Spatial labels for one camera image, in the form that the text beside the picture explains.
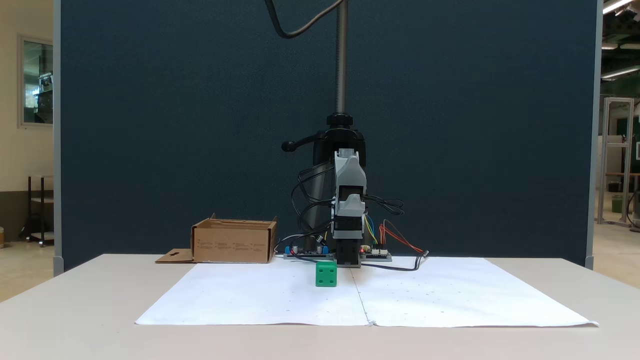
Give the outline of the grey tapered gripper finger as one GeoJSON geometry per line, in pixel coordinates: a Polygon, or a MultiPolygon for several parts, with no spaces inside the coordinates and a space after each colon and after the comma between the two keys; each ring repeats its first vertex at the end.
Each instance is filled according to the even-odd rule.
{"type": "Polygon", "coordinates": [[[334,205],[334,215],[337,217],[361,218],[365,213],[366,203],[361,194],[349,194],[345,200],[337,199],[334,205]]]}

